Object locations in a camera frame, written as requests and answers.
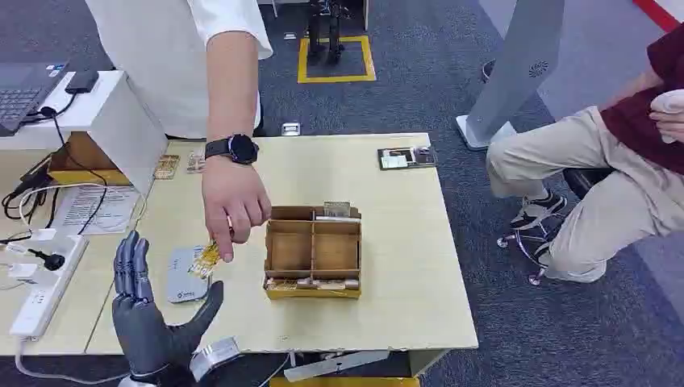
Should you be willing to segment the person's left hand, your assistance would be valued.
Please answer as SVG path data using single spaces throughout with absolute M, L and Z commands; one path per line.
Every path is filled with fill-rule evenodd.
M 224 156 L 206 160 L 202 173 L 206 228 L 221 259 L 234 259 L 234 244 L 248 241 L 251 230 L 271 216 L 271 202 L 259 173 L 251 165 Z

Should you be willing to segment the seated person's hand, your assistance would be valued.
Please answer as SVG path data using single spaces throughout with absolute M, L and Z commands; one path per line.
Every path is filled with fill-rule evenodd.
M 649 117 L 656 122 L 657 129 L 663 136 L 683 142 L 683 112 L 665 113 L 653 110 Z

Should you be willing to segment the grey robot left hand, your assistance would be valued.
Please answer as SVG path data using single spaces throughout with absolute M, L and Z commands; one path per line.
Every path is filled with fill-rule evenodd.
M 149 242 L 131 231 L 117 247 L 113 262 L 116 296 L 112 318 L 131 380 L 152 386 L 196 386 L 190 360 L 223 304 L 222 281 L 188 322 L 170 326 L 159 311 L 148 277 Z

